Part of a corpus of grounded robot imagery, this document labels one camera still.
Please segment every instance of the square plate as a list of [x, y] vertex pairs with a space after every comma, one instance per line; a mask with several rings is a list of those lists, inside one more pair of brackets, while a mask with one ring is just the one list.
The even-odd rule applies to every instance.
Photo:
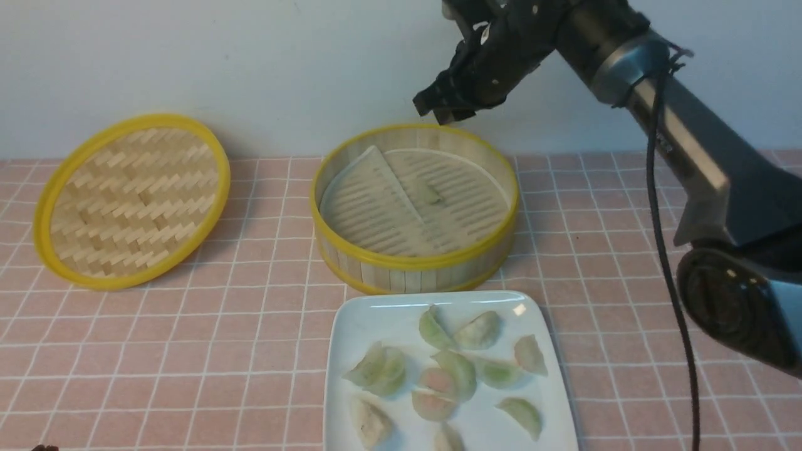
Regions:
[[[449, 333], [485, 311], [496, 311], [504, 323], [498, 342], [487, 351], [472, 354], [513, 362], [515, 342], [521, 336], [534, 334], [549, 370], [547, 377], [527, 374], [524, 381], [508, 390], [496, 390], [479, 382], [474, 397], [459, 406], [448, 422], [459, 431], [468, 451], [579, 450], [565, 383], [540, 308], [530, 297], [517, 291], [465, 291], [366, 296], [340, 307], [331, 332], [326, 375], [325, 451], [363, 449], [351, 424], [350, 399], [354, 395], [373, 402], [395, 423], [393, 437], [376, 448], [377, 451], [433, 449], [439, 425], [421, 419], [412, 409], [410, 396], [420, 372], [436, 366], [431, 356], [437, 350], [426, 344], [418, 333], [419, 318], [431, 304], [439, 308], [439, 320]], [[376, 341], [407, 354], [407, 382], [389, 399], [364, 392], [342, 378]], [[533, 442], [510, 416], [495, 407], [506, 397], [525, 398], [537, 407], [543, 420], [539, 441]]]

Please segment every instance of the pink tiled tablecloth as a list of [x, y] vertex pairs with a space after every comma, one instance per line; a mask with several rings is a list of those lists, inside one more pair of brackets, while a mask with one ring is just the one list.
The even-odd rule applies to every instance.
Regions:
[[[802, 152], [772, 152], [802, 169]], [[518, 290], [555, 336], [583, 449], [689, 449], [687, 369], [658, 272], [641, 153], [512, 159], [515, 247], [483, 288]], [[203, 246], [129, 291], [44, 270], [30, 220], [58, 161], [0, 163], [0, 449], [322, 450], [334, 313], [307, 195], [318, 158], [235, 160]], [[658, 168], [673, 235], [685, 201]], [[671, 249], [674, 264], [682, 250]], [[703, 449], [802, 449], [802, 384], [691, 332]]]

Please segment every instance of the yellow rim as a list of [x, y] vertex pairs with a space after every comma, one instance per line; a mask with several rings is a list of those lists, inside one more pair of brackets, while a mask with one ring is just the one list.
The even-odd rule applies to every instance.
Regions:
[[[488, 272], [480, 275], [477, 278], [467, 281], [462, 285], [452, 286], [448, 288], [448, 291], [469, 291], [473, 290], [474, 288], [478, 287], [479, 285], [485, 283], [489, 278], [491, 278], [500, 268], [501, 265], [504, 264], [504, 261], [507, 260], [507, 255], [509, 254], [510, 250], [512, 250], [512, 240], [510, 241], [509, 246], [504, 252], [504, 257], [499, 259], [499, 261], [493, 265]], [[380, 288], [376, 288], [375, 286], [367, 285], [366, 283], [359, 281], [355, 278], [352, 278], [347, 273], [343, 272], [341, 269], [337, 268], [335, 264], [329, 259], [328, 255], [326, 255], [322, 249], [320, 249], [321, 258], [323, 258], [324, 263], [326, 266], [329, 267], [331, 272], [334, 273], [340, 280], [354, 288], [355, 290], [361, 291], [366, 295], [399, 295], [402, 293], [392, 293], [387, 290], [382, 290]]]
[[512, 170], [512, 166], [510, 166], [509, 161], [504, 157], [504, 155], [495, 150], [490, 144], [488, 144], [484, 140], [480, 139], [478, 136], [475, 136], [471, 133], [464, 132], [456, 128], [442, 127], [437, 124], [398, 124], [398, 125], [390, 125], [387, 127], [376, 128], [368, 132], [364, 132], [363, 134], [355, 136], [349, 139], [348, 141], [340, 144], [339, 147], [337, 147], [331, 154], [329, 154], [329, 156], [327, 156], [323, 160], [322, 164], [320, 165], [320, 168], [318, 168], [318, 172], [315, 174], [314, 179], [312, 180], [312, 187], [310, 191], [310, 207], [312, 210], [312, 218], [314, 220], [315, 229], [324, 237], [326, 237], [326, 239], [329, 240], [329, 242], [331, 242], [331, 244], [334, 245], [334, 247], [342, 250], [346, 254], [349, 254], [350, 256], [357, 258], [362, 262], [374, 264], [392, 270], [431, 270], [436, 268], [442, 268], [445, 266], [457, 265], [459, 263], [471, 260], [475, 257], [478, 257], [479, 255], [484, 254], [486, 251], [488, 251], [494, 245], [498, 244], [498, 242], [504, 238], [504, 231], [515, 221], [516, 212], [518, 211], [518, 195], [519, 195], [517, 184], [513, 186], [514, 191], [510, 210], [507, 212], [507, 216], [504, 217], [504, 220], [501, 222], [501, 224], [499, 224], [498, 228], [496, 228], [496, 230], [494, 230], [491, 234], [489, 234], [484, 240], [479, 241], [472, 246], [448, 254], [433, 255], [431, 257], [398, 257], [392, 255], [377, 254], [373, 251], [363, 249], [359, 246], [356, 246], [346, 241], [344, 238], [337, 235], [326, 224], [326, 222], [323, 221], [323, 216], [321, 216], [320, 214], [320, 210], [318, 208], [317, 202], [315, 201], [314, 194], [316, 192], [316, 187], [318, 184], [318, 180], [320, 180], [322, 170], [323, 168], [326, 167], [326, 165], [328, 165], [329, 161], [332, 158], [336, 157], [346, 147], [348, 147], [355, 141], [365, 138], [366, 136], [374, 135], [380, 132], [388, 132], [391, 130], [400, 130], [405, 128], [438, 128], [441, 131], [454, 133], [469, 140], [473, 140], [476, 143], [484, 146], [496, 158], [500, 159], [503, 162], [505, 168], [507, 169], [508, 175], [513, 180], [515, 180], [516, 178], [515, 171]]
[[[93, 278], [71, 270], [59, 260], [53, 249], [50, 236], [51, 215], [53, 214], [53, 208], [55, 207], [55, 202], [59, 197], [59, 193], [67, 181], [69, 181], [72, 173], [82, 165], [89, 156], [100, 150], [103, 146], [121, 136], [125, 136], [137, 130], [154, 127], [170, 127], [187, 130], [200, 137], [212, 150], [215, 161], [217, 162], [217, 170], [220, 174], [220, 183], [217, 185], [215, 201], [212, 208], [209, 210], [209, 214], [204, 218], [202, 223], [198, 225], [195, 234], [191, 236], [181, 248], [167, 256], [158, 265], [138, 274], [120, 278]], [[47, 182], [42, 191], [42, 196], [39, 198], [39, 202], [36, 205], [36, 214], [34, 216], [33, 230], [36, 252], [45, 266], [58, 276], [76, 285], [85, 286], [93, 290], [122, 290], [131, 286], [140, 285], [141, 283], [145, 283], [166, 273], [175, 265], [184, 261], [184, 259], [206, 239], [217, 223], [217, 220], [220, 219], [220, 215], [223, 213], [225, 202], [229, 196], [230, 185], [231, 169], [229, 167], [229, 159], [226, 157], [223, 147], [220, 145], [220, 142], [217, 141], [217, 138], [200, 122], [188, 117], [172, 114], [154, 114], [125, 120], [103, 130], [97, 135], [94, 135], [87, 142], [81, 144], [81, 146], [56, 169], [51, 179]]]

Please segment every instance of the bamboo steamer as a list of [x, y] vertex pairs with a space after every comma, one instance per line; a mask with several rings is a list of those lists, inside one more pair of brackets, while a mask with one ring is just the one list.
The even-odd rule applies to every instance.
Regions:
[[322, 163], [310, 193], [323, 260], [364, 293], [470, 290], [509, 254], [518, 184], [470, 133], [430, 124], [379, 128]]
[[162, 275], [211, 232], [228, 198], [229, 161], [188, 117], [118, 123], [77, 148], [47, 182], [34, 244], [76, 285], [121, 290]]

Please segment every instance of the white wall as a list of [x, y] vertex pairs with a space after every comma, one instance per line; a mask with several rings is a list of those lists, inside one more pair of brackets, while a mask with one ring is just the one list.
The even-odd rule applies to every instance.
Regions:
[[[802, 148], [797, 0], [630, 0], [697, 52], [679, 78], [762, 148]], [[460, 38], [439, 0], [0, 0], [0, 158], [65, 156], [147, 112], [203, 120], [229, 153], [322, 155], [418, 120]], [[507, 152], [636, 149], [553, 55], [464, 127]]]

